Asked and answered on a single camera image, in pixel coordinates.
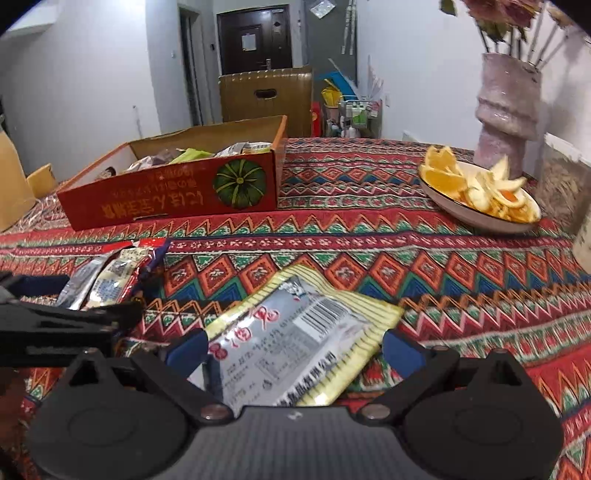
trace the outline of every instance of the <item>snack in box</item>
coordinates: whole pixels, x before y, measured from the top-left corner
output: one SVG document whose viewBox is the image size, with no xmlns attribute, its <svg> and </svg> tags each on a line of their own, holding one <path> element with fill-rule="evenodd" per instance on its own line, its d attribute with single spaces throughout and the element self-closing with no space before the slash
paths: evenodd
<svg viewBox="0 0 591 480">
<path fill-rule="evenodd" d="M 302 265 L 288 267 L 206 328 L 209 358 L 189 380 L 235 414 L 245 405 L 328 405 L 402 312 L 337 290 Z"/>
</svg>

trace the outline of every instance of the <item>cardboard box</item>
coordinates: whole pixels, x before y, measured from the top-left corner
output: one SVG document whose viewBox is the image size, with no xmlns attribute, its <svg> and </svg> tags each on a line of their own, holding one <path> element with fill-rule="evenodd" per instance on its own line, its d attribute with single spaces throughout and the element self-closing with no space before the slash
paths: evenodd
<svg viewBox="0 0 591 480">
<path fill-rule="evenodd" d="M 286 139 L 287 117 L 272 116 L 136 140 L 96 160 L 63 184 L 57 196 L 74 230 L 152 218 L 274 210 Z M 271 152 L 210 158 L 120 175 L 133 162 L 166 148 L 215 153 L 245 141 L 271 142 Z M 113 169 L 116 176 L 96 180 Z"/>
</svg>

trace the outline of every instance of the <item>hanging item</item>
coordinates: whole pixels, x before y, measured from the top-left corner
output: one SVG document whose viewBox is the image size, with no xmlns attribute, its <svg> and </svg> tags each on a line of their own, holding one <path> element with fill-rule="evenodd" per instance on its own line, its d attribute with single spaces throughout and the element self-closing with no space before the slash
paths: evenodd
<svg viewBox="0 0 591 480">
<path fill-rule="evenodd" d="M 356 35 L 356 22 L 357 22 L 357 0 L 349 0 L 347 6 L 347 15 L 345 17 L 345 34 L 343 48 L 341 48 L 341 55 L 347 53 L 347 40 L 349 34 L 351 35 L 351 45 L 349 47 L 349 55 L 355 54 L 355 35 Z"/>
<path fill-rule="evenodd" d="M 355 55 L 355 38 L 357 36 L 357 0 L 353 0 L 353 10 L 351 11 L 351 45 L 349 46 L 349 55 Z"/>
<path fill-rule="evenodd" d="M 310 8 L 310 12 L 318 18 L 324 18 L 335 9 L 336 5 L 330 0 L 322 0 Z"/>
<path fill-rule="evenodd" d="M 345 16 L 345 35 L 343 39 L 343 48 L 340 51 L 341 55 L 345 55 L 347 52 L 347 39 L 349 38 L 349 30 L 351 28 L 351 13 L 353 12 L 353 0 L 349 0 L 347 6 L 347 14 Z"/>
</svg>

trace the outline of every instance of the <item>screw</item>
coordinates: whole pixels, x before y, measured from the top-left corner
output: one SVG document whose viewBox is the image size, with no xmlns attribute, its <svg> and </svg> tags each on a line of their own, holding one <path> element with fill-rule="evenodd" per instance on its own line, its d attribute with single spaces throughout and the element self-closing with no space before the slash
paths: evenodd
<svg viewBox="0 0 591 480">
<path fill-rule="evenodd" d="M 361 415 L 369 420 L 383 420 L 390 415 L 390 409 L 381 403 L 372 403 L 361 409 Z"/>
<path fill-rule="evenodd" d="M 201 416 L 206 420 L 224 420 L 230 416 L 230 410 L 221 403 L 212 403 L 201 409 Z"/>
</svg>

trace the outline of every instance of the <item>pink vase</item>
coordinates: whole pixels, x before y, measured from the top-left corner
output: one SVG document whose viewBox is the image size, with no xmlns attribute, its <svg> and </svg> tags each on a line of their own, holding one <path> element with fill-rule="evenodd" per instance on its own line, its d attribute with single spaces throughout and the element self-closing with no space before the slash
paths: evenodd
<svg viewBox="0 0 591 480">
<path fill-rule="evenodd" d="M 476 117 L 482 132 L 474 163 L 490 168 L 509 157 L 509 178 L 523 172 L 525 144 L 537 137 L 541 73 L 527 62 L 500 53 L 483 55 Z"/>
</svg>

